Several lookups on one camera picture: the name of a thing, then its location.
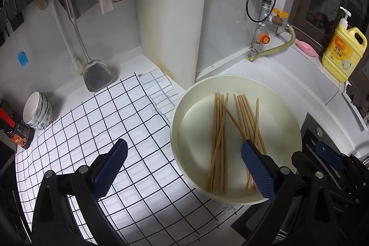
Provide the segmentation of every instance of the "window frame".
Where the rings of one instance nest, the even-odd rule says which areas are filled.
[[[330,33],[324,34],[322,31],[320,31],[318,28],[316,28],[314,25],[312,25],[305,19],[308,13],[310,2],[311,0],[294,0],[288,21],[294,27],[294,30],[296,32],[296,38],[310,44],[316,50],[319,57],[322,57],[334,35],[335,29],[341,17],[337,16],[335,22],[333,23],[332,30],[330,31]],[[369,18],[367,18],[364,27],[366,28],[365,36],[369,41],[368,24]],[[369,46],[366,48],[366,51],[362,59],[360,60],[358,66],[353,71],[352,75],[350,76],[349,82],[358,91],[360,91],[360,93],[364,98],[369,99],[369,80],[365,77],[365,75],[361,71],[368,57],[369,57]]]

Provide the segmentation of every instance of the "black cable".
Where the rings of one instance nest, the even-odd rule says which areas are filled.
[[[276,5],[276,0],[274,0],[272,9],[269,11],[268,15],[265,16],[265,18],[263,18],[262,20],[255,20],[255,19],[251,18],[250,14],[249,14],[249,0],[246,0],[246,14],[247,14],[248,18],[250,18],[251,21],[258,24],[259,22],[263,22],[263,21],[267,20],[269,15],[272,13],[275,5]]]

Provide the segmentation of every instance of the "flexible gas hose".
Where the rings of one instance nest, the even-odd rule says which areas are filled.
[[[278,51],[280,51],[280,50],[283,50],[283,49],[286,49],[286,48],[290,47],[292,44],[294,44],[294,43],[295,43],[295,41],[296,41],[296,33],[295,33],[295,31],[293,30],[292,25],[290,25],[290,26],[288,27],[288,29],[289,29],[289,31],[290,31],[290,33],[291,33],[291,39],[290,39],[287,43],[282,44],[282,45],[280,45],[280,46],[277,46],[277,47],[275,47],[275,48],[271,48],[271,49],[268,49],[268,50],[263,50],[262,52],[259,52],[255,57],[249,57],[249,61],[253,62],[253,61],[255,61],[258,57],[266,56],[266,55],[268,55],[268,54],[272,54],[272,53],[276,53],[276,52],[278,52]]]

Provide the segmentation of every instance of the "chopsticks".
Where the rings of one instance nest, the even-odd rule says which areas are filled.
[[[226,138],[225,138],[225,112],[228,114],[234,125],[239,130],[242,140],[251,139],[252,143],[258,148],[261,154],[267,154],[265,149],[265,144],[259,129],[259,99],[256,100],[256,110],[255,115],[251,109],[250,103],[245,94],[236,96],[233,95],[238,122],[232,116],[231,112],[227,108],[228,94],[226,96],[226,103],[224,104],[224,98],[222,99],[222,95],[216,93],[214,96],[214,119],[213,119],[213,147],[212,147],[212,157],[210,170],[208,172],[208,176],[205,182],[205,188],[208,191],[212,191],[214,187],[214,166],[217,160],[218,151],[220,149],[220,188],[219,192],[225,192],[228,190],[228,154],[226,149]],[[220,127],[215,127],[214,124],[220,124]],[[246,171],[247,176],[247,190],[251,190],[251,188],[256,188],[255,183],[253,182],[252,176],[250,172]]]
[[[213,115],[213,144],[211,148],[210,170],[206,177],[205,189],[212,191],[218,180],[218,191],[228,192],[228,153],[226,142],[226,108],[228,104],[228,93],[224,100],[224,95],[215,93],[214,95],[214,115]]]

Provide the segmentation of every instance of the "dish soap bottle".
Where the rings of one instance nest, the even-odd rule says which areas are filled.
[[[322,63],[340,83],[343,83],[348,80],[363,57],[368,41],[357,27],[347,29],[347,17],[351,17],[351,13],[343,7],[339,8],[346,16],[339,21],[335,34],[323,54]]]

